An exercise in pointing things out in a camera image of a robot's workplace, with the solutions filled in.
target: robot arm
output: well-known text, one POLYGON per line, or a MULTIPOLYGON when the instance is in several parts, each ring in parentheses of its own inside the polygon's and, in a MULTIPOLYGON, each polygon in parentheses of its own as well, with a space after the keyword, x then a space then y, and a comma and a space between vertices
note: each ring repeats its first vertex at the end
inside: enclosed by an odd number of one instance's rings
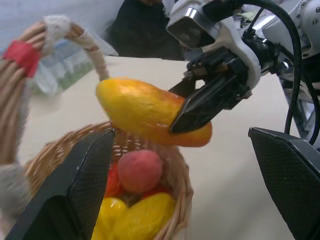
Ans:
MULTIPOLYGON (((305 58, 320 52, 317 3, 292 0, 282 4, 298 29, 305 58)), ((172 9, 169 33, 189 48, 204 52, 187 65, 184 79, 171 89, 186 98, 171 126, 174 133, 201 128, 223 109, 232 109, 250 97, 261 75, 279 74, 285 60, 280 46, 293 53, 289 32, 277 17, 240 36, 231 16, 241 5, 233 5, 228 12, 226 4, 224 0, 180 0, 172 9), (196 89, 198 80, 205 85, 196 89)))

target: person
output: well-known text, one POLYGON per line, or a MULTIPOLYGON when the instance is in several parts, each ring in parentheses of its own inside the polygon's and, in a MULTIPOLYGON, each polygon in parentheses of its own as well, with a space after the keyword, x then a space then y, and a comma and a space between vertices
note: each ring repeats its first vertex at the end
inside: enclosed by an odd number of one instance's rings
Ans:
POLYGON ((184 60, 168 22, 162 0, 124 0, 108 41, 122 57, 184 60))

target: red fruit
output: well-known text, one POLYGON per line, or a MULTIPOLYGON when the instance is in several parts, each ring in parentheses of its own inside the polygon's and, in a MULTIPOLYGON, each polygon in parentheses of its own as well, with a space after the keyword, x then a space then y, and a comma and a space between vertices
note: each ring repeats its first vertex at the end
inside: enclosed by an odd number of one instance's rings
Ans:
POLYGON ((114 163, 108 172, 104 197, 117 197, 125 192, 118 175, 118 164, 114 163))
POLYGON ((120 182, 130 193, 143 194, 155 188, 162 171, 162 160, 150 150, 128 152, 118 162, 120 182))
POLYGON ((172 196, 172 193, 171 193, 171 191, 169 191, 169 189, 165 188, 164 186, 158 185, 154 189, 152 189, 151 191, 145 192, 142 196, 142 199, 145 199, 147 197, 150 197, 152 195, 159 194, 159 193, 166 193, 166 194, 169 194, 170 196, 172 196))

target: white table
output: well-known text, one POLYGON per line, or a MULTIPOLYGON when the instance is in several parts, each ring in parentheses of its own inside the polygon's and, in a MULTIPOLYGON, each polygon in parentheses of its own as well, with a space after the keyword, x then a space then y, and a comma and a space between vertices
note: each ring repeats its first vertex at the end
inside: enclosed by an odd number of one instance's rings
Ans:
MULTIPOLYGON (((180 81, 186 70, 186 62, 179 61, 106 60, 112 76, 136 78, 162 89, 180 81)), ((32 117, 19 151, 23 161, 68 131, 107 120, 95 97, 97 83, 92 71, 60 96, 32 98, 32 117)), ((250 127, 283 131, 287 110, 280 82, 267 75, 252 97, 213 119, 213 136, 207 146, 181 149, 195 190, 189 239, 293 240, 265 187, 248 137, 250 127)), ((294 125, 292 134, 298 135, 294 125)))

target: white wall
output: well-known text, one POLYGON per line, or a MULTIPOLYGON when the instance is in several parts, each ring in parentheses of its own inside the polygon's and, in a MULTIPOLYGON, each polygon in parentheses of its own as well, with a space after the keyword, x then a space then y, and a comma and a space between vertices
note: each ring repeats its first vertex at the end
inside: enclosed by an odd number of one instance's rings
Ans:
POLYGON ((124 0, 0 0, 0 49, 42 16, 66 15, 84 28, 103 34, 124 0))

